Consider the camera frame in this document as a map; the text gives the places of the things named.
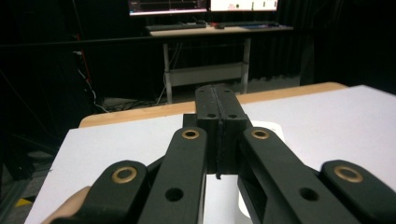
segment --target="keyboard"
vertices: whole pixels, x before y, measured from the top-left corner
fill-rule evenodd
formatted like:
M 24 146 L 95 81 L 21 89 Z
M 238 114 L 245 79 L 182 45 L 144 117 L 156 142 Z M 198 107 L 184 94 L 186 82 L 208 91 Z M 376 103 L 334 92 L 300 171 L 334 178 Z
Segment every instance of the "keyboard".
M 146 29 L 152 31 L 169 31 L 169 30 L 185 30 L 206 28 L 206 24 L 171 24 L 171 25 L 151 25 L 146 26 Z
M 217 26 L 222 27 L 233 27 L 233 26 L 279 26 L 279 23 L 276 21 L 225 21 L 225 22 L 216 22 Z

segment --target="cable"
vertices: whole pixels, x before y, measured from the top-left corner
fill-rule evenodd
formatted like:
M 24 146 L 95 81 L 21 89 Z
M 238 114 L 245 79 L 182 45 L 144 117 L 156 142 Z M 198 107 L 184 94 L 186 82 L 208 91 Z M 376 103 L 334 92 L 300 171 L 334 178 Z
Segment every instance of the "cable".
M 12 86 L 11 82 L 8 80 L 6 74 L 3 73 L 3 71 L 0 69 L 0 74 L 1 76 L 4 78 L 4 80 L 6 81 L 6 83 L 8 84 L 8 86 L 12 89 L 12 91 L 15 93 L 15 95 L 18 97 L 18 99 L 21 100 L 21 102 L 23 103 L 23 105 L 27 108 L 27 110 L 33 115 L 33 117 L 35 118 L 35 120 L 37 121 L 37 123 L 40 125 L 40 127 L 43 129 L 43 131 L 49 135 L 50 137 L 56 139 L 56 140 L 62 140 L 60 137 L 52 134 L 47 128 L 46 126 L 41 122 L 40 118 L 37 116 L 37 114 L 35 113 L 35 111 L 33 111 L 33 109 L 23 100 L 23 98 L 20 96 L 20 94 L 17 92 L 17 90 L 15 90 L 15 88 Z
M 104 107 L 102 107 L 101 105 L 98 105 L 97 103 L 96 103 L 96 93 L 95 93 L 95 91 L 93 90 L 93 88 L 92 88 L 92 86 L 91 86 L 91 83 L 87 80 L 87 78 L 84 76 L 84 74 L 78 69 L 78 73 L 82 76 L 82 78 L 84 78 L 84 80 L 85 80 L 85 82 L 88 84 L 88 86 L 90 87 L 90 91 L 92 92 L 92 95 L 93 95 L 93 105 L 95 105 L 95 106 L 97 106 L 97 107 L 99 107 L 99 108 L 101 108 L 103 111 L 105 111 L 106 113 L 110 113 L 109 111 L 107 111 Z

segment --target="white surface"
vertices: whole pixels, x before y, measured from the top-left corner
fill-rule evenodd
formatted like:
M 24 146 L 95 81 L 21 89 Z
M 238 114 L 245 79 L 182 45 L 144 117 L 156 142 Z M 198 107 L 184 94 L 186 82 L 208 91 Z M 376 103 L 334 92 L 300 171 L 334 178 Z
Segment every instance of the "white surface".
M 319 170 L 325 161 L 363 166 L 396 190 L 396 97 L 364 86 L 243 105 L 279 124 L 291 150 Z M 71 130 L 25 223 L 40 223 L 116 161 L 149 164 L 164 154 L 182 116 Z M 234 222 L 236 176 L 207 179 L 205 223 Z

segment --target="floor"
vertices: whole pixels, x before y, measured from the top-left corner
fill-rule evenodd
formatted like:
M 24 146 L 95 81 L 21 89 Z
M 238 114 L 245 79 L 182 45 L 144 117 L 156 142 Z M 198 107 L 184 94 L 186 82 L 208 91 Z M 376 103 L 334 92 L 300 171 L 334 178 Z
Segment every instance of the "floor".
M 218 85 L 224 85 L 236 92 L 236 94 L 238 94 L 240 89 L 240 84 L 238 82 L 218 83 Z M 274 77 L 271 80 L 254 79 L 249 81 L 247 93 L 256 91 L 270 91 L 299 85 L 299 77 Z M 194 87 L 175 88 L 173 100 L 174 104 L 194 100 Z M 121 110 L 130 109 L 130 107 L 138 108 L 161 104 L 166 104 L 166 96 L 163 96 L 161 99 L 158 99 L 157 102 L 150 104 L 137 104 L 136 101 L 131 99 L 111 98 L 105 99 L 101 106 L 104 109 Z M 35 164 L 36 171 L 34 172 L 32 179 L 20 181 L 14 181 L 8 173 L 7 168 L 4 167 L 1 188 L 0 223 L 24 223 L 31 208 L 33 207 L 35 197 L 44 183 L 47 172 L 50 169 L 50 165 L 50 162 Z

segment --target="desk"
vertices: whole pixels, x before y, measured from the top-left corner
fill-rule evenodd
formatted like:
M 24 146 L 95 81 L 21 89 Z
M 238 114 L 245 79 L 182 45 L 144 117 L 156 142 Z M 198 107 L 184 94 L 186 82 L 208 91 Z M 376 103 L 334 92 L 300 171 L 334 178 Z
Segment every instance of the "desk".
M 325 83 L 238 99 L 250 119 L 279 124 L 306 165 L 319 170 L 325 161 L 351 161 L 396 190 L 396 96 Z M 160 158 L 182 125 L 181 113 L 193 111 L 193 103 L 184 103 L 85 118 L 66 136 L 26 223 L 39 223 L 116 161 L 148 165 Z M 204 223 L 235 223 L 236 176 L 208 175 L 206 182 Z
M 171 30 L 150 32 L 152 36 L 189 36 L 189 35 L 224 35 L 224 34 L 248 34 L 262 32 L 276 32 L 292 30 L 288 26 L 265 27 L 260 29 L 247 29 L 243 27 L 226 27 L 224 29 L 215 29 L 206 27 L 199 29 Z M 228 63 L 210 66 L 200 66 L 183 69 L 170 69 L 169 47 L 167 43 L 163 44 L 163 60 L 166 97 L 168 104 L 172 104 L 172 87 L 183 86 L 195 83 L 219 81 L 225 79 L 241 78 L 241 93 L 248 91 L 248 67 L 250 55 L 250 37 L 245 38 L 244 54 L 241 63 Z

